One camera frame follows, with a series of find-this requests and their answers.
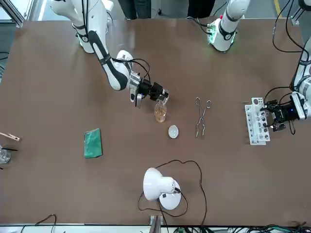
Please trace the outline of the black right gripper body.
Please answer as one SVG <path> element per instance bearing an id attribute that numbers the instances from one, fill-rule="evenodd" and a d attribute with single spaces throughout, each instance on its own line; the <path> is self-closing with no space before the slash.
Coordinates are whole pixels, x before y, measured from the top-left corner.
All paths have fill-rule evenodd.
<path id="1" fill-rule="evenodd" d="M 139 87 L 138 87 L 138 93 L 141 94 L 141 98 L 145 98 L 147 96 L 150 96 L 150 99 L 153 97 L 150 95 L 152 84 L 148 79 L 143 78 L 140 81 Z"/>

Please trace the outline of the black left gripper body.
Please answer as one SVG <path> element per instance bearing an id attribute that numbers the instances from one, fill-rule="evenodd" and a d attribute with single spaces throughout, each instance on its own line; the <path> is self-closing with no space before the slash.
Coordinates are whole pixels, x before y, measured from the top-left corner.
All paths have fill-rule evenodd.
<path id="1" fill-rule="evenodd" d="M 279 121 L 295 121 L 296 119 L 298 119 L 298 112 L 293 103 L 280 105 Z"/>

